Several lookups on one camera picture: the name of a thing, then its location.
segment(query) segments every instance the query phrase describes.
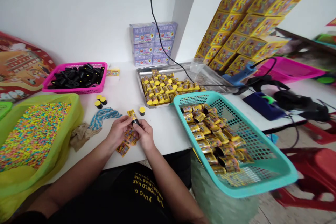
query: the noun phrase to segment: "green plastic bag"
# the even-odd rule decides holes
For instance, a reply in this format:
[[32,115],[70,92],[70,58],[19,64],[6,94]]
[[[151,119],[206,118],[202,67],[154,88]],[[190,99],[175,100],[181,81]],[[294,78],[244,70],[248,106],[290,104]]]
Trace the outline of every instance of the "green plastic bag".
[[63,167],[68,158],[71,132],[81,124],[84,111],[77,94],[35,96],[16,105],[0,121],[1,146],[27,108],[58,102],[71,103],[71,109],[60,125],[49,154],[39,169],[21,166],[0,172],[0,223],[9,219],[30,194],[47,183]]

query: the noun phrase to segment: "pink plastic basket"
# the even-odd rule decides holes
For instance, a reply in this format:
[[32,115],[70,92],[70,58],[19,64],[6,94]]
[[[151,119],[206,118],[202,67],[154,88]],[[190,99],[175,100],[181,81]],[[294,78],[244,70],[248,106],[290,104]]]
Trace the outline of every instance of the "pink plastic basket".
[[[281,81],[282,83],[291,83],[299,81],[302,79],[311,79],[324,74],[324,71],[310,67],[308,65],[296,62],[291,59],[275,57],[277,63],[275,64],[272,71],[269,75],[273,79]],[[257,72],[254,73],[254,76],[264,75],[273,65],[273,60],[267,60]]]
[[[75,89],[48,89],[48,86],[51,85],[51,81],[55,80],[56,77],[54,76],[54,73],[58,73],[61,71],[64,71],[65,68],[72,68],[72,67],[82,67],[83,65],[90,63],[93,67],[105,67],[104,69],[104,75],[101,80],[101,83],[96,86],[92,85],[91,87],[82,87],[82,88],[75,88]],[[80,63],[68,63],[68,64],[61,64],[58,65],[45,79],[43,82],[43,92],[52,92],[52,93],[76,93],[76,94],[86,94],[86,93],[101,93],[104,88],[105,84],[105,78],[106,78],[106,71],[107,71],[107,64],[105,62],[80,62]]]

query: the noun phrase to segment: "stainless steel tray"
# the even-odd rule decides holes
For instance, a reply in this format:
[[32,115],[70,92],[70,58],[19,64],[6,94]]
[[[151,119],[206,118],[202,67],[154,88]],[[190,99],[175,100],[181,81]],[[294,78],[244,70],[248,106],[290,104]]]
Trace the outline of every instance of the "stainless steel tray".
[[[213,71],[210,67],[204,66],[200,73],[192,73],[190,72],[191,62],[181,63],[181,65],[186,69],[189,76],[193,79],[193,81],[197,82],[200,86],[210,85],[210,84],[223,84],[223,85],[231,85],[228,81],[223,79],[219,74]],[[160,73],[171,73],[173,72],[175,77],[179,78],[179,80],[183,81],[187,78],[185,71],[177,64],[174,65],[164,65],[164,66],[151,66],[146,68],[138,68],[136,70],[138,76],[138,83],[141,92],[141,96],[144,104],[147,108],[156,109],[161,107],[169,106],[171,103],[162,104],[158,106],[149,106],[146,102],[144,91],[141,85],[141,78],[144,76],[151,77],[152,69],[157,69]],[[236,93],[238,91],[235,87],[222,87],[222,86],[207,86],[205,87],[207,90],[213,90],[219,92],[223,95],[229,93]]]

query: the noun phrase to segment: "white wall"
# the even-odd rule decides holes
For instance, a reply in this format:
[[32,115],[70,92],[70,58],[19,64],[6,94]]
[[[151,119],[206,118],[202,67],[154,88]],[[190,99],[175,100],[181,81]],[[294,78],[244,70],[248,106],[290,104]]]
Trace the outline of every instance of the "white wall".
[[[194,0],[176,60],[184,62],[195,56],[221,0]],[[334,0],[302,0],[279,28],[312,39],[336,17]]]
[[[171,21],[175,0],[153,0]],[[154,21],[150,0],[0,0],[0,30],[27,40],[56,63],[132,60],[128,27]]]

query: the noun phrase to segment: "teal plastic basket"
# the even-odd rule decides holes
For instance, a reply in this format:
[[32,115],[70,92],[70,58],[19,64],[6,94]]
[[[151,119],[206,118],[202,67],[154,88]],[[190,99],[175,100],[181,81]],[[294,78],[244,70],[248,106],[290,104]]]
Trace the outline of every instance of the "teal plastic basket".
[[[183,106],[198,103],[215,107],[218,114],[227,119],[230,127],[246,141],[242,148],[248,150],[254,163],[241,163],[240,172],[215,175],[180,110]],[[243,115],[244,111],[239,111],[223,95],[214,91],[182,94],[174,98],[174,105],[204,168],[215,185],[227,195],[248,197],[287,186],[298,179],[298,172],[289,159]]]

